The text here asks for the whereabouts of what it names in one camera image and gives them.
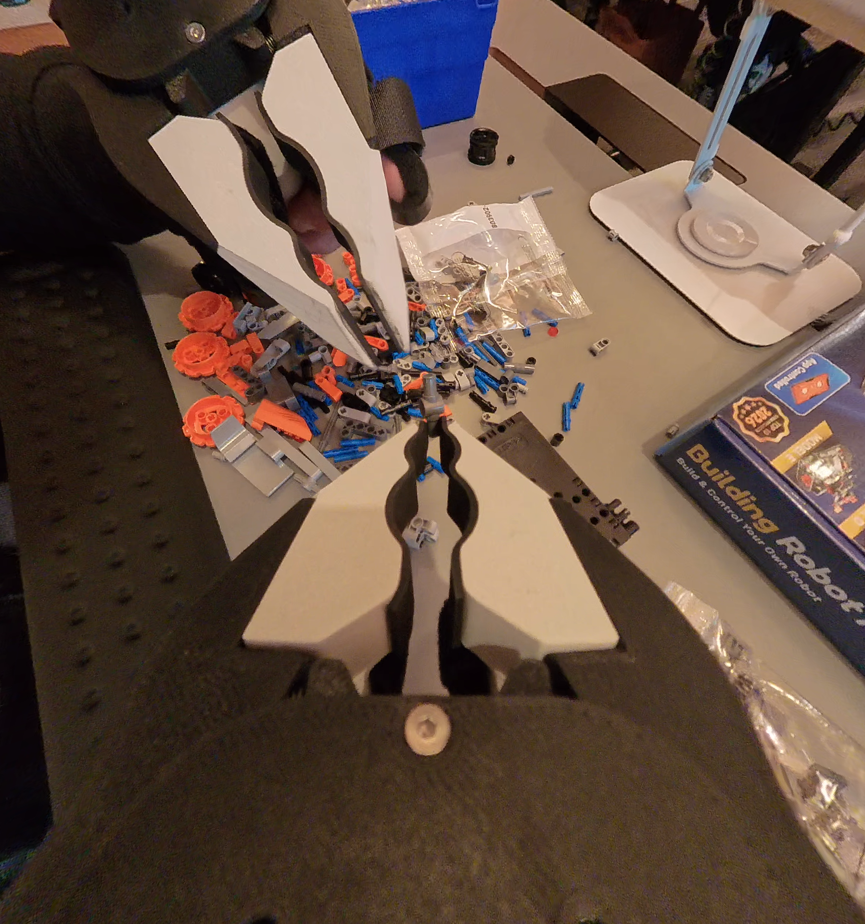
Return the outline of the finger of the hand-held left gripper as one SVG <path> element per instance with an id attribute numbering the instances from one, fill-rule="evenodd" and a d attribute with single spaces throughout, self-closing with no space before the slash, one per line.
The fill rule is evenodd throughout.
<path id="1" fill-rule="evenodd" d="M 382 157 L 365 139 L 311 32 L 277 49 L 257 101 L 277 142 L 310 166 L 323 214 L 345 237 L 392 349 L 408 349 L 410 312 Z"/>
<path id="2" fill-rule="evenodd" d="M 150 145 L 213 235 L 217 253 L 331 346 L 375 357 L 347 309 L 272 209 L 265 171 L 228 121 L 177 115 Z"/>

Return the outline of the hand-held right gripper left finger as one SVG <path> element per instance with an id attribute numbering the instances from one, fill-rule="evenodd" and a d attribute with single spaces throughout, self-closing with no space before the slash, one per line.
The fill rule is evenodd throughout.
<path id="1" fill-rule="evenodd" d="M 340 661 L 402 692 L 414 617 L 410 548 L 427 425 L 411 425 L 321 491 L 243 632 L 248 648 Z"/>

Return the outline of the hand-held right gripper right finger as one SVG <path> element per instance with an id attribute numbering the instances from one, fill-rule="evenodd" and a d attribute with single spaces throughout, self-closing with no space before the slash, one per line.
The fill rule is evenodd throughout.
<path id="1" fill-rule="evenodd" d="M 495 669 L 614 650 L 619 633 L 560 517 L 569 504 L 458 424 L 438 424 L 436 435 L 459 530 L 438 629 L 448 693 L 486 696 Z"/>

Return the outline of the blue labelled plastic bin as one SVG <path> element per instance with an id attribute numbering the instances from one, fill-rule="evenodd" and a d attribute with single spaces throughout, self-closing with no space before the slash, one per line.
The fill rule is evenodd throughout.
<path id="1" fill-rule="evenodd" d="M 372 74 L 408 84 L 423 128 L 475 114 L 497 1 L 356 2 L 349 11 Z"/>

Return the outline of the white backed clear parts bag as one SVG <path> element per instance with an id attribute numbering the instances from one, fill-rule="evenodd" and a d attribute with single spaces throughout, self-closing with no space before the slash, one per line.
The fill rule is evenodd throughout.
<path id="1" fill-rule="evenodd" d="M 536 198 L 469 204 L 395 231 L 404 265 L 431 316 L 479 335 L 588 317 Z"/>

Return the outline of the pile of small building pieces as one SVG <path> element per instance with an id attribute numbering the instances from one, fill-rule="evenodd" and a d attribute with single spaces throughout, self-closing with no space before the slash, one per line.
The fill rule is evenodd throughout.
<path id="1" fill-rule="evenodd" d="M 194 446 L 230 465 L 267 497 L 291 481 L 303 491 L 319 491 L 405 424 L 420 422 L 423 372 L 435 374 L 448 407 L 460 398 L 470 399 L 484 425 L 529 390 L 535 357 L 515 356 L 502 331 L 473 335 L 467 321 L 431 316 L 408 287 L 410 345 L 393 350 L 347 249 L 334 256 L 313 255 L 312 261 L 318 281 L 341 297 L 366 336 L 377 360 L 374 366 L 331 346 L 286 307 L 255 291 L 252 283 L 241 282 L 226 265 L 201 261 L 220 273 L 223 295 L 238 313 L 235 329 L 251 341 L 254 360 L 243 374 L 250 386 L 245 421 L 228 418 L 217 426 L 214 448 Z M 194 288 L 184 299 L 203 291 L 192 280 Z M 408 274 L 405 280 L 407 285 L 412 281 Z M 172 363 L 173 348 L 187 333 L 178 322 L 181 335 L 165 343 Z M 227 392 L 213 379 L 178 375 L 204 389 L 197 400 Z"/>

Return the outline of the grey axle pin piece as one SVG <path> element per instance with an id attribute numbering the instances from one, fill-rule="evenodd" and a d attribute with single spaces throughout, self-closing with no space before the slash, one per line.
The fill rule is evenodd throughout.
<path id="1" fill-rule="evenodd" d="M 429 439 L 441 437 L 452 421 L 452 412 L 439 392 L 435 374 L 423 372 L 420 391 L 420 423 L 427 437 Z"/>

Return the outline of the clear bag of dark pieces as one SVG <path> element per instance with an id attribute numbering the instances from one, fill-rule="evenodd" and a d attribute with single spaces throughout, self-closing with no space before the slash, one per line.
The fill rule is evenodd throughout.
<path id="1" fill-rule="evenodd" d="M 825 862 L 865 912 L 865 748 L 676 583 L 665 594 L 742 699 L 780 788 Z"/>

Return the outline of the person's left hand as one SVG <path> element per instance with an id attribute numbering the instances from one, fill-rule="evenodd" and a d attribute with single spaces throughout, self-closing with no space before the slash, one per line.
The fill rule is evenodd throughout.
<path id="1" fill-rule="evenodd" d="M 307 252 L 323 256 L 339 247 L 334 227 L 323 213 L 323 203 L 317 191 L 304 181 L 287 201 L 288 225 Z"/>

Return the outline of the set of orange toothed wheels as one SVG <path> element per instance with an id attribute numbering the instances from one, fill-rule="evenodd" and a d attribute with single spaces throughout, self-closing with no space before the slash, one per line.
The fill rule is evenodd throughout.
<path id="1" fill-rule="evenodd" d="M 254 348 L 237 333 L 237 317 L 230 298 L 212 291 L 193 293 L 181 303 L 178 319 L 187 333 L 173 348 L 177 372 L 193 380 L 213 379 L 227 390 L 197 400 L 183 416 L 183 434 L 200 447 L 215 447 L 214 429 L 228 418 L 245 421 L 250 386 L 243 374 L 252 368 Z"/>

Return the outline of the blue cardboard toy box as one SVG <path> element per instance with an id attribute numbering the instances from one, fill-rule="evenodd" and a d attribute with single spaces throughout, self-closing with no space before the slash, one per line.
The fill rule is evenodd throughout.
<path id="1" fill-rule="evenodd" d="M 865 305 L 655 459 L 865 680 Z"/>

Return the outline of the white and wood book stand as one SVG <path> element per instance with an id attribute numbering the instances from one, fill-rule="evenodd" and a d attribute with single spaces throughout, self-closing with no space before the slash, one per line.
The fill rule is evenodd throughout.
<path id="1" fill-rule="evenodd" d="M 714 167 L 729 117 L 777 10 L 865 53 L 865 1 L 754 2 L 692 164 L 671 163 L 597 191 L 593 217 L 734 340 L 774 345 L 855 297 L 837 250 L 865 202 L 818 243 Z"/>

